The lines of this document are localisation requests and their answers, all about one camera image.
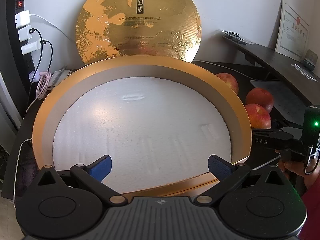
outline pink cable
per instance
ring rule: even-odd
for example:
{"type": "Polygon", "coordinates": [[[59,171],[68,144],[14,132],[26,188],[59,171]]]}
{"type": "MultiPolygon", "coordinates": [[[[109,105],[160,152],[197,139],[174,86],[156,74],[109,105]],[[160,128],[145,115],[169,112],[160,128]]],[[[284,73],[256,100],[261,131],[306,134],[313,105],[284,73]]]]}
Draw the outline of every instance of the pink cable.
{"type": "Polygon", "coordinates": [[[50,72],[40,72],[39,75],[40,75],[40,80],[39,80],[39,83],[38,83],[38,86],[36,89],[36,98],[35,98],[35,100],[33,100],[33,102],[28,107],[28,109],[26,110],[26,113],[28,112],[30,107],[33,105],[33,103],[37,99],[41,100],[42,98],[44,98],[44,96],[47,92],[48,84],[51,79],[51,73],[50,72]]]}

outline gold round box lid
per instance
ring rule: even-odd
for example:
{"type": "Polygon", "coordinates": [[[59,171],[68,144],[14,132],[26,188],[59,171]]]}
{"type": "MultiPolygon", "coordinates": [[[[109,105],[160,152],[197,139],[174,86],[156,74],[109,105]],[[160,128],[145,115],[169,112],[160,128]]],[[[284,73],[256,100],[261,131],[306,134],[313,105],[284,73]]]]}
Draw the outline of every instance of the gold round box lid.
{"type": "Polygon", "coordinates": [[[86,65],[125,55],[191,62],[200,40],[192,0],[87,0],[76,24],[76,44],[86,65]]]}

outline red switch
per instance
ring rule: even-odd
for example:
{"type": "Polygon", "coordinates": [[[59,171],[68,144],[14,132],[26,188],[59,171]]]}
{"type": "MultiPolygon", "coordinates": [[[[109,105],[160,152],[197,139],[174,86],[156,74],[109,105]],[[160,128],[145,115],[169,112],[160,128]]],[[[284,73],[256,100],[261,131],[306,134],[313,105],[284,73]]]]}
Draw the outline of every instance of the red switch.
{"type": "Polygon", "coordinates": [[[23,0],[17,1],[17,9],[23,7],[23,0]]]}

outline charging cable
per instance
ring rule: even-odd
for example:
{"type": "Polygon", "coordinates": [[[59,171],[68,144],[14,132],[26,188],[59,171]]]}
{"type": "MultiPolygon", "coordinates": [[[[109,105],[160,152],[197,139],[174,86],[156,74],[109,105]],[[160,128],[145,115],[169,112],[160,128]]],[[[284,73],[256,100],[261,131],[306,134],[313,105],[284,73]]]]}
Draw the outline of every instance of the charging cable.
{"type": "Polygon", "coordinates": [[[16,195],[16,180],[17,180],[17,171],[18,171],[18,165],[19,165],[19,158],[20,158],[20,152],[21,152],[21,148],[22,145],[27,142],[27,141],[31,141],[32,138],[30,139],[26,139],[24,140],[21,145],[20,145],[20,149],[19,149],[19,153],[18,153],[18,158],[17,158],[17,163],[16,163],[16,171],[14,173],[14,184],[13,184],[13,207],[14,209],[16,209],[16,201],[15,201],[15,195],[16,195]]]}
{"type": "Polygon", "coordinates": [[[37,15],[37,14],[30,14],[30,16],[36,16],[36,17],[39,17],[40,19],[43,19],[44,21],[46,21],[47,23],[49,23],[50,25],[55,27],[58,31],[60,31],[64,36],[66,36],[69,41],[72,41],[72,42],[76,43],[73,39],[69,38],[68,35],[66,35],[60,28],[58,28],[55,24],[53,24],[52,22],[48,21],[47,19],[45,19],[45,18],[43,18],[43,17],[41,17],[40,15],[37,15]]]}
{"type": "Polygon", "coordinates": [[[30,89],[29,89],[29,95],[28,95],[28,104],[29,104],[29,100],[30,100],[30,94],[31,94],[31,87],[32,87],[32,83],[33,83],[33,80],[35,78],[35,75],[37,73],[37,70],[39,68],[39,65],[40,65],[40,62],[41,62],[41,58],[42,58],[42,52],[43,52],[43,45],[45,45],[46,43],[49,43],[50,46],[51,46],[51,58],[50,58],[50,63],[49,63],[49,67],[48,67],[48,71],[47,72],[40,72],[39,75],[40,75],[40,80],[39,80],[39,83],[38,83],[38,86],[37,86],[37,89],[36,89],[36,98],[32,101],[32,103],[27,107],[27,110],[26,110],[26,113],[28,112],[28,110],[30,109],[30,107],[33,105],[33,103],[37,100],[37,99],[43,99],[45,94],[46,94],[46,91],[47,91],[47,88],[48,88],[48,84],[49,84],[49,81],[51,79],[51,74],[49,72],[49,69],[50,69],[50,66],[51,66],[51,62],[52,62],[52,56],[53,56],[53,48],[52,48],[52,43],[50,41],[46,41],[46,40],[43,40],[42,39],[42,36],[41,36],[41,33],[39,32],[39,30],[35,29],[35,28],[32,28],[29,30],[29,33],[34,33],[34,32],[38,32],[39,33],[39,36],[40,36],[40,39],[41,39],[41,53],[40,53],[40,59],[39,59],[39,62],[38,62],[38,65],[36,67],[36,70],[32,76],[32,79],[30,80],[31,81],[31,84],[30,84],[30,89]]]}
{"type": "Polygon", "coordinates": [[[37,85],[36,89],[36,98],[32,101],[32,103],[28,106],[26,113],[30,109],[30,107],[33,105],[34,102],[36,102],[37,99],[41,100],[45,97],[45,94],[47,92],[48,84],[51,79],[51,73],[50,72],[40,72],[40,80],[37,85]]]}

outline human hand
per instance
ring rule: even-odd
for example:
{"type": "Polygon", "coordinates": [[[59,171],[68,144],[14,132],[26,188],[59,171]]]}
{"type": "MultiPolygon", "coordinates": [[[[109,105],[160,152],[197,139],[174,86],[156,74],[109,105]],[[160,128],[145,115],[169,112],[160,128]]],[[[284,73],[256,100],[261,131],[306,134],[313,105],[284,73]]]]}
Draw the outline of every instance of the human hand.
{"type": "MultiPolygon", "coordinates": [[[[316,165],[316,162],[317,162],[317,159],[312,159],[307,168],[307,171],[311,170],[316,165]]],[[[307,189],[309,189],[316,182],[320,174],[320,167],[318,165],[318,167],[313,173],[311,173],[310,175],[306,175],[304,173],[304,163],[302,162],[291,162],[291,161],[284,162],[280,160],[278,162],[278,167],[281,169],[281,171],[284,173],[287,179],[289,179],[289,174],[286,171],[294,172],[295,174],[303,177],[304,185],[306,186],[307,189]]]]}

